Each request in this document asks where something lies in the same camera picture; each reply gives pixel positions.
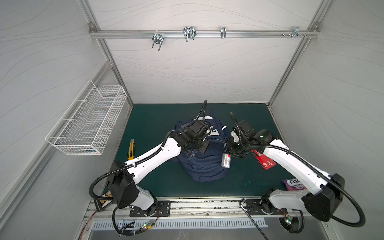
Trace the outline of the clear pen case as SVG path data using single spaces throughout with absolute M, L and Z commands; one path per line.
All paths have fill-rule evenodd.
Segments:
M 231 155 L 230 154 L 223 154 L 222 155 L 222 164 L 221 166 L 225 169 L 229 169 L 231 166 Z

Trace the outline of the red box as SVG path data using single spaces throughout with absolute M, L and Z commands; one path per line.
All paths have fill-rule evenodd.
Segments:
M 252 154 L 256 158 L 256 160 L 261 164 L 261 166 L 264 168 L 265 171 L 267 171 L 267 170 L 269 170 L 269 169 L 271 169 L 277 165 L 272 159 L 259 153 L 256 150 L 252 150 Z

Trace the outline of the navy blue student backpack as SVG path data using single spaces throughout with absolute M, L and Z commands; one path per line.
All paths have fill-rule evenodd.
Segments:
M 228 173 L 222 166 L 223 153 L 230 133 L 220 119 L 214 117 L 214 109 L 205 117 L 205 122 L 210 127 L 210 134 L 203 140 L 205 152 L 198 150 L 181 150 L 181 153 L 170 159 L 171 162 L 180 163 L 187 174 L 196 182 L 212 182 L 220 180 Z

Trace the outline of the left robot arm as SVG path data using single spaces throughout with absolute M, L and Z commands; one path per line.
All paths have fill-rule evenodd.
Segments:
M 89 187 L 91 198 L 115 201 L 119 209 L 137 207 L 150 215 L 155 211 L 158 201 L 149 191 L 138 187 L 137 184 L 151 171 L 177 157 L 182 150 L 206 150 L 205 139 L 211 133 L 205 121 L 206 108 L 207 101 L 204 101 L 200 112 L 191 123 L 181 129 L 169 131 L 160 145 L 94 180 Z M 94 192 L 96 184 L 105 178 L 109 179 L 107 185 L 111 197 L 102 197 Z

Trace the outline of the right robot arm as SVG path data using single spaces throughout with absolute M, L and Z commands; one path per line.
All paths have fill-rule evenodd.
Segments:
M 270 131 L 263 129 L 256 132 L 247 121 L 239 122 L 233 113 L 230 115 L 235 124 L 231 133 L 232 139 L 228 143 L 230 155 L 245 157 L 256 151 L 283 167 L 305 187 L 300 191 L 268 190 L 260 201 L 261 208 L 266 214 L 271 214 L 272 209 L 292 209 L 305 211 L 322 222 L 333 219 L 354 228 L 365 225 L 366 216 L 363 209 L 345 190 L 345 180 L 342 176 L 330 175 L 315 167 Z M 356 222 L 348 222 L 334 215 L 344 198 L 355 207 L 359 215 Z

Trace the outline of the yellow utility knife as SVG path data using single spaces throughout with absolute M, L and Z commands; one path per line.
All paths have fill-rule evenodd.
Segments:
M 131 139 L 129 144 L 129 152 L 128 152 L 129 161 L 134 159 L 134 151 L 135 151 L 135 141 L 134 139 Z

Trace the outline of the pink snack pouch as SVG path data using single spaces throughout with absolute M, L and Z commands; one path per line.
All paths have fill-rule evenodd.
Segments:
M 288 191 L 302 191 L 307 189 L 298 179 L 282 180 L 282 183 Z

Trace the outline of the left metal hook clamp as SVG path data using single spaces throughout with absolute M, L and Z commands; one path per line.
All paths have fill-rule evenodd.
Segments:
M 153 34 L 152 41 L 153 41 L 152 48 L 154 48 L 155 45 L 158 45 L 158 51 L 160 51 L 162 44 L 164 42 L 163 35 L 159 33 Z

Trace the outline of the metal hook clamp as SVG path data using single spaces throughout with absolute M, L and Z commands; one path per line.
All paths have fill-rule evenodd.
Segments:
M 189 40 L 194 40 L 197 35 L 196 28 L 193 26 L 184 28 L 183 35 L 185 37 L 186 42 L 188 42 Z
M 158 51 L 160 51 L 162 44 L 164 42 L 163 35 L 159 33 L 153 34 L 152 41 L 153 41 L 152 48 L 154 48 L 155 45 L 158 45 Z
M 304 39 L 304 38 L 308 38 L 309 35 L 308 34 L 303 34 L 300 32 L 300 28 L 299 27 L 296 27 L 295 29 L 293 29 L 293 31 L 286 35 L 286 34 L 282 34 L 282 36 L 284 38 L 290 38 L 290 39 L 295 39 L 295 38 L 301 38 L 301 39 Z

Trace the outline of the middle metal hook clamp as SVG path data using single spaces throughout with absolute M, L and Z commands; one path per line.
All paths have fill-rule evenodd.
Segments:
M 193 26 L 184 28 L 183 35 L 185 37 L 186 42 L 188 42 L 189 40 L 194 40 L 197 35 L 196 28 Z

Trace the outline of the yellow terminal block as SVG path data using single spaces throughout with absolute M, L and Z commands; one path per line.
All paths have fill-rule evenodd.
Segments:
M 102 212 L 107 206 L 112 204 L 114 202 L 114 199 L 112 197 L 112 194 L 110 191 L 106 192 L 103 197 L 110 197 L 112 200 L 94 200 L 94 204 L 96 207 L 97 212 Z

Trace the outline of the right metal hook clamp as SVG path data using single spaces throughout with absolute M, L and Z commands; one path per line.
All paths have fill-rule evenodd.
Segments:
M 296 27 L 295 29 L 293 29 L 293 31 L 286 35 L 286 34 L 282 34 L 282 36 L 284 38 L 290 38 L 290 39 L 295 39 L 295 38 L 301 38 L 301 39 L 304 39 L 304 38 L 308 38 L 309 35 L 308 34 L 303 34 L 300 32 L 300 28 L 299 27 Z

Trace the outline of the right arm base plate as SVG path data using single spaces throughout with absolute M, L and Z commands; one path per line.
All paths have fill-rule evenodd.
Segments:
M 283 212 L 269 202 L 260 199 L 247 199 L 243 204 L 251 216 L 283 216 Z

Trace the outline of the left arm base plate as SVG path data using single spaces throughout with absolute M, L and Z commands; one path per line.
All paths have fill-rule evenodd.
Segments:
M 144 217 L 169 217 L 171 211 L 170 201 L 155 201 L 147 210 L 142 210 L 139 207 L 131 207 L 131 218 Z

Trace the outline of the aluminium top rail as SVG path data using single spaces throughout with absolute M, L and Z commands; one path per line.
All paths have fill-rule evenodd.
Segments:
M 260 38 L 284 38 L 282 34 L 290 34 L 293 30 L 229 30 L 225 39 L 260 39 Z M 196 30 L 196 39 L 221 39 L 221 30 Z M 308 34 L 308 38 L 317 38 L 319 31 L 300 30 Z M 183 39 L 182 30 L 158 30 L 158 31 L 96 31 L 90 33 L 93 39 L 151 39 L 153 34 L 162 34 L 164 39 Z

